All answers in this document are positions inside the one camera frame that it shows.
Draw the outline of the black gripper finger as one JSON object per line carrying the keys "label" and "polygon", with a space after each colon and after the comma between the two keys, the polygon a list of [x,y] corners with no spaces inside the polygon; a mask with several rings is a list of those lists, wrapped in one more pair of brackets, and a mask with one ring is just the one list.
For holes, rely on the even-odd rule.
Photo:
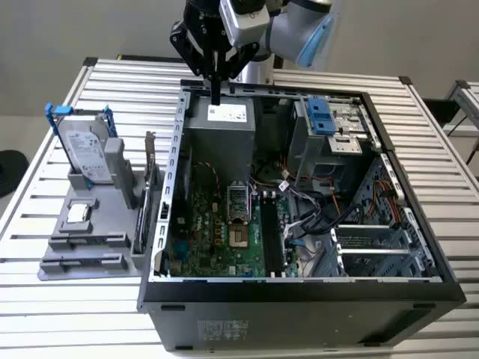
{"label": "black gripper finger", "polygon": [[226,48],[218,51],[216,65],[216,104],[220,104],[222,82],[235,79],[243,68],[253,59],[259,50],[259,43],[250,43],[238,48],[237,52],[228,60]]}
{"label": "black gripper finger", "polygon": [[209,44],[200,53],[188,36],[185,22],[175,22],[170,33],[170,42],[196,76],[203,76],[210,83],[211,104],[216,104],[216,71],[213,51]]}

